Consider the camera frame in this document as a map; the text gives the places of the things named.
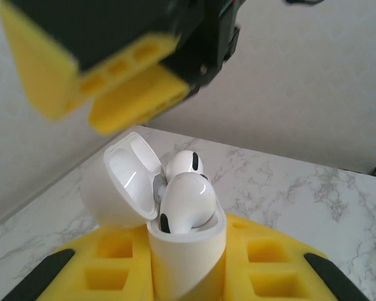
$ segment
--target black rubber strip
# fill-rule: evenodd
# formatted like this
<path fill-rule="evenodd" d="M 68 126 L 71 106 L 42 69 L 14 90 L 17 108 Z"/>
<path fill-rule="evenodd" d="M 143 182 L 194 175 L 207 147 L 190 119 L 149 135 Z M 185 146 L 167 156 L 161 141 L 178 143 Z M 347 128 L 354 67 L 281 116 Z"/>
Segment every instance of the black rubber strip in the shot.
<path fill-rule="evenodd" d="M 169 219 L 164 213 L 160 215 L 160 230 L 162 230 L 164 233 L 170 233 Z"/>
<path fill-rule="evenodd" d="M 65 249 L 47 256 L 2 301 L 36 301 L 74 254 Z"/>
<path fill-rule="evenodd" d="M 199 165 L 199 158 L 198 154 L 196 152 L 192 153 L 192 168 L 197 171 L 198 170 L 198 165 Z"/>
<path fill-rule="evenodd" d="M 309 6 L 314 6 L 322 3 L 324 0 L 286 0 L 288 4 L 305 4 Z"/>
<path fill-rule="evenodd" d="M 368 301 L 368 298 L 330 260 L 313 253 L 304 255 L 338 301 Z"/>

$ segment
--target white earbud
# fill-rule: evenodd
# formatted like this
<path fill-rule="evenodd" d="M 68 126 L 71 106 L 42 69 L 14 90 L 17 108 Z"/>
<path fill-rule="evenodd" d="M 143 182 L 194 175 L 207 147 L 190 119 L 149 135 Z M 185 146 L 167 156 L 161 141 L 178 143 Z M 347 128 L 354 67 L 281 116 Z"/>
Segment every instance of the white earbud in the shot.
<path fill-rule="evenodd" d="M 188 233 L 210 220 L 217 196 L 202 174 L 183 172 L 167 185 L 160 205 L 160 229 L 166 233 Z"/>
<path fill-rule="evenodd" d="M 183 150 L 168 163 L 165 169 L 165 177 L 170 182 L 176 175 L 183 172 L 195 172 L 203 174 L 203 164 L 196 152 Z"/>

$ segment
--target white charging case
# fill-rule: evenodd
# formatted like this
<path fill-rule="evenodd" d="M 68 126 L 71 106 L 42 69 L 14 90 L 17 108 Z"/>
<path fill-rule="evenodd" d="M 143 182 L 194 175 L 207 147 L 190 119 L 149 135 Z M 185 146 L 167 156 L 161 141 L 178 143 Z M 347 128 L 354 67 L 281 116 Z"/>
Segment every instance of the white charging case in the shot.
<path fill-rule="evenodd" d="M 185 234 L 161 232 L 154 179 L 164 175 L 148 143 L 131 132 L 91 163 L 81 199 L 102 226 L 131 228 L 147 223 L 154 289 L 160 300 L 219 300 L 222 293 L 227 218 L 217 201 L 204 225 Z M 209 291 L 214 297 L 209 298 Z"/>

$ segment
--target yellow holder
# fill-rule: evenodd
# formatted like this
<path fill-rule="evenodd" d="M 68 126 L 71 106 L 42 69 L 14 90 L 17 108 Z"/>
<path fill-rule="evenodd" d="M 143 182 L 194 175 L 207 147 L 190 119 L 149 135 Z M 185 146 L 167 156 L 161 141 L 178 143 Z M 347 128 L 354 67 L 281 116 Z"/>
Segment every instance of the yellow holder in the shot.
<path fill-rule="evenodd" d="M 336 300 L 303 257 L 324 254 L 247 219 L 227 214 L 227 220 L 226 265 L 219 269 L 224 301 Z M 39 301 L 155 300 L 146 226 L 99 228 L 57 251 L 68 248 L 75 250 L 74 257 Z M 210 300 L 216 287 L 196 300 Z"/>

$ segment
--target marble surface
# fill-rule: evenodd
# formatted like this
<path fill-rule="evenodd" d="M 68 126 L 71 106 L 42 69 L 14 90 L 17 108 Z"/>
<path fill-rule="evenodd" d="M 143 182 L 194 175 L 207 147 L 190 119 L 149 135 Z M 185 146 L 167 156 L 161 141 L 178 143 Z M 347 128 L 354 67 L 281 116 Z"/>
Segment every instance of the marble surface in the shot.
<path fill-rule="evenodd" d="M 134 130 L 162 163 L 184 149 L 198 152 L 226 212 L 321 250 L 376 301 L 376 177 L 144 127 Z M 0 300 L 56 247 L 97 227 L 79 196 L 91 160 L 0 226 Z"/>

